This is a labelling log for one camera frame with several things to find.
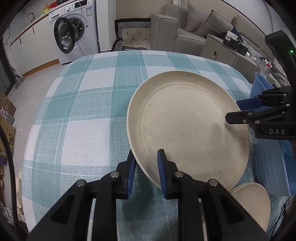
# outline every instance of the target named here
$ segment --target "washing machine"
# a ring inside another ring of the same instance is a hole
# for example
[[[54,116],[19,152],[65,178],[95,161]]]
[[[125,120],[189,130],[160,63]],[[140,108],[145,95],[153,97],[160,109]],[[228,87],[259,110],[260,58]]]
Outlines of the washing machine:
[[[49,14],[54,38],[59,47],[59,62],[100,52],[95,0],[77,0]]]

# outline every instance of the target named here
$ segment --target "plate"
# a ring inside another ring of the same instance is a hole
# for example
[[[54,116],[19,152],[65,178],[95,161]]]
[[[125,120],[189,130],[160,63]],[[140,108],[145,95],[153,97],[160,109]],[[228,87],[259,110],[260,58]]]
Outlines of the plate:
[[[241,178],[249,157],[246,125],[229,125],[236,102],[208,78],[169,71],[143,82],[131,98],[127,133],[131,150],[158,187],[157,150],[196,180],[218,180],[228,191]]]
[[[245,183],[230,194],[266,231],[270,217],[270,200],[265,188],[258,183]]]

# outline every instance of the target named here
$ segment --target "sofa armrest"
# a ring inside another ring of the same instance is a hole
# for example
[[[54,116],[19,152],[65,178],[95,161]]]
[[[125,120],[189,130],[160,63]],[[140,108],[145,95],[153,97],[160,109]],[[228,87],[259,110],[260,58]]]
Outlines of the sofa armrest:
[[[149,42],[152,50],[174,51],[179,20],[163,14],[151,15]]]

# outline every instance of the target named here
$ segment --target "checkered tablecloth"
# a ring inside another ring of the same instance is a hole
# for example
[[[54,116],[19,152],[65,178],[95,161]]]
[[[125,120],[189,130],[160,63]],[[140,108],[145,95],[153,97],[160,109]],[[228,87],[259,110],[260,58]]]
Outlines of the checkered tablecloth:
[[[251,85],[232,67],[186,54],[120,51],[81,57],[67,65],[47,92],[26,146],[22,197],[29,230],[75,181],[98,180],[127,159],[130,99],[147,78],[170,70],[203,75],[236,101],[250,96]],[[250,158],[238,185],[254,181],[256,145],[250,131]],[[270,199],[269,228],[285,198]],[[118,239],[177,240],[177,206],[137,168],[129,200],[117,201]]]

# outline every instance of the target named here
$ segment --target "large round plate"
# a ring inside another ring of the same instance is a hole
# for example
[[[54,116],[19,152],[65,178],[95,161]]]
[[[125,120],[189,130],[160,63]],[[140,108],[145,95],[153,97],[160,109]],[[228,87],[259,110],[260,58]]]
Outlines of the large round plate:
[[[142,83],[131,98],[127,133],[146,176],[160,187],[157,150],[196,180],[218,180],[228,191],[241,178],[249,157],[246,125],[229,125],[239,111],[219,85],[187,71],[169,71]]]
[[[267,191],[258,183],[237,186],[230,194],[266,231],[270,216],[270,200]]]

